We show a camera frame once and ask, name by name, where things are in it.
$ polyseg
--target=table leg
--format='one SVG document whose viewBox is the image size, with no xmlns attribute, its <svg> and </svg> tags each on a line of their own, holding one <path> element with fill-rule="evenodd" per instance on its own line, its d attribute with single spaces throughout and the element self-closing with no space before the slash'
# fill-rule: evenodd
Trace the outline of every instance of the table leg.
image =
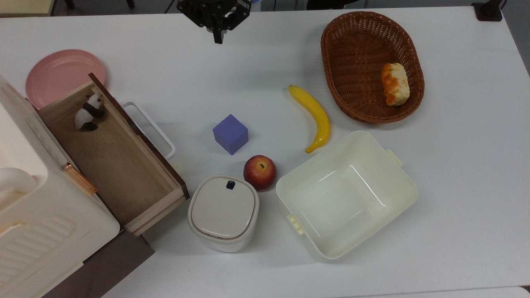
<svg viewBox="0 0 530 298">
<path fill-rule="evenodd" d="M 66 6 L 68 6 L 69 9 L 74 9 L 75 8 L 75 4 L 74 4 L 74 1 L 72 0 L 65 0 L 66 2 Z"/>
</svg>

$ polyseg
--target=bread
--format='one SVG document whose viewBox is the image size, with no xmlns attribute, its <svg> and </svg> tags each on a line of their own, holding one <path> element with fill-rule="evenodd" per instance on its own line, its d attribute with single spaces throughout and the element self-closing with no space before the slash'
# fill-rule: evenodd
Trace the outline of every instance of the bread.
<svg viewBox="0 0 530 298">
<path fill-rule="evenodd" d="M 385 64 L 381 71 L 381 81 L 388 106 L 400 106 L 407 101 L 410 96 L 410 89 L 403 65 L 399 63 Z"/>
</svg>

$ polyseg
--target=cable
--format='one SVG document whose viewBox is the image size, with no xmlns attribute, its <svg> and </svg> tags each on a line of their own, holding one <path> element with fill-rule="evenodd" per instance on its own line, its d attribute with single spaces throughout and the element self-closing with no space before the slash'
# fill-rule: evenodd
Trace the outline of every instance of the cable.
<svg viewBox="0 0 530 298">
<path fill-rule="evenodd" d="M 173 3 L 175 2 L 175 0 L 171 0 L 171 3 L 169 4 L 169 6 L 167 7 L 166 11 L 164 13 L 167 13 L 169 11 L 169 9 L 171 8 L 171 5 L 173 5 Z"/>
</svg>

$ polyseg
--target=cube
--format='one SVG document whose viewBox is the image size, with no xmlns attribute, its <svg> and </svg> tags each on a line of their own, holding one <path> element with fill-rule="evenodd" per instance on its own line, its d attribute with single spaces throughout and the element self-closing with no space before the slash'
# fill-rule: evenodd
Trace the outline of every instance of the cube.
<svg viewBox="0 0 530 298">
<path fill-rule="evenodd" d="M 249 141 L 249 130 L 232 114 L 228 115 L 213 129 L 215 141 L 230 155 Z"/>
</svg>

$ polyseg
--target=pink plate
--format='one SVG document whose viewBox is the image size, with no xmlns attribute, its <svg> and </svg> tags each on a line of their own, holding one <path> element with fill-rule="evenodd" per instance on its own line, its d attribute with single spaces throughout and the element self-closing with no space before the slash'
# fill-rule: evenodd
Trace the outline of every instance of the pink plate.
<svg viewBox="0 0 530 298">
<path fill-rule="evenodd" d="M 105 83 L 105 68 L 93 54 L 74 49 L 55 52 L 31 69 L 26 79 L 26 95 L 40 110 L 90 82 L 89 73 Z"/>
</svg>

